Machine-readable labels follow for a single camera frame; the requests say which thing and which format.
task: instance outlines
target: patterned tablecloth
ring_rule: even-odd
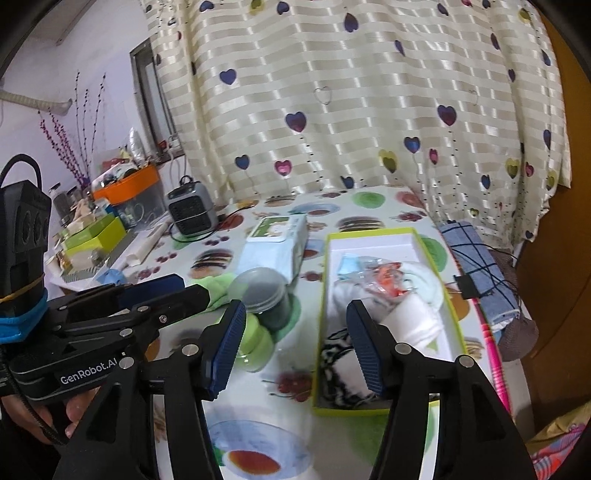
[[[225,211],[235,209],[232,205]],[[177,249],[180,244],[169,236],[162,237],[145,262],[125,274],[141,281],[176,273],[189,283],[193,278],[232,271],[257,220],[290,212],[307,213],[309,222],[306,256],[294,282],[291,330],[283,332],[262,371],[248,373],[235,368],[219,398],[204,402],[210,435],[226,480],[364,480],[371,473],[386,418],[318,417],[312,413],[309,399],[321,308],[324,240],[337,231],[412,226],[423,237],[443,281],[453,282],[458,274],[456,263],[420,200],[409,190],[374,187],[262,200],[228,218],[206,240]],[[212,257],[222,266],[208,266],[207,259]],[[452,293],[452,299],[469,353],[492,378],[475,304],[458,294]],[[219,316],[220,312],[201,314],[163,329],[158,358],[168,356],[186,339],[198,337]],[[295,375],[292,391],[281,385],[286,375]],[[161,478],[171,480],[162,402],[161,398],[155,402],[158,463]],[[422,478],[432,478],[438,414],[439,408],[432,406]]]

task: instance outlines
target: plastic bag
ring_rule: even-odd
[[[400,266],[400,262],[382,258],[345,254],[339,268],[339,281],[355,283],[372,295],[397,303],[397,298],[407,292]]]

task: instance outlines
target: brown cloth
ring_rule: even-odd
[[[503,251],[489,250],[489,252],[505,277],[507,286],[513,291],[519,303],[521,299],[517,293],[517,272],[513,266],[513,257]],[[535,322],[521,313],[503,330],[498,345],[502,360],[511,362],[525,357],[538,341],[538,335],[538,326]]]

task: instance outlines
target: orange basket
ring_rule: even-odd
[[[111,205],[119,205],[120,203],[131,200],[145,189],[159,181],[158,170],[153,165],[148,165],[140,171],[132,173],[129,177],[106,186],[100,190],[93,192],[95,200],[105,198],[109,200]]]

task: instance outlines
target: curtain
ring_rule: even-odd
[[[570,157],[556,58],[518,0],[141,0],[218,203],[408,185],[437,223],[535,238]]]

